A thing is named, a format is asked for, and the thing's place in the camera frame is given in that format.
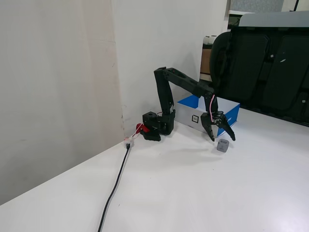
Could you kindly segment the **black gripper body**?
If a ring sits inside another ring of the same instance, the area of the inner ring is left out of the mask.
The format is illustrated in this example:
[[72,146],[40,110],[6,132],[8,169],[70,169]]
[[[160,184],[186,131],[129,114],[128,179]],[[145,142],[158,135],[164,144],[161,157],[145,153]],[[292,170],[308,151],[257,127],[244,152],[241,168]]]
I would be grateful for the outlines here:
[[221,122],[220,118],[221,118],[221,115],[224,115],[224,112],[218,110],[218,102],[217,102],[216,96],[214,94],[212,96],[208,94],[204,97],[204,102],[206,106],[205,113],[210,114],[212,124],[216,126],[220,126],[220,122]]

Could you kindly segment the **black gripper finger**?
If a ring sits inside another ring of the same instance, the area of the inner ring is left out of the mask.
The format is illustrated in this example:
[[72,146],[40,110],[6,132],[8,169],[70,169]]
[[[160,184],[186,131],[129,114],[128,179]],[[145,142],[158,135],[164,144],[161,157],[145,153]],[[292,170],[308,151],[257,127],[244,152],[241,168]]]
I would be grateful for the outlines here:
[[212,120],[211,120],[210,114],[203,113],[200,118],[201,118],[202,127],[205,129],[210,139],[214,142],[215,138],[214,138],[213,131],[212,131]]
[[236,140],[235,133],[231,129],[230,125],[228,124],[228,120],[227,120],[226,116],[225,115],[221,115],[220,120],[221,120],[220,128],[223,129],[225,132],[227,132],[228,135],[231,137],[231,139],[233,141],[235,141]]

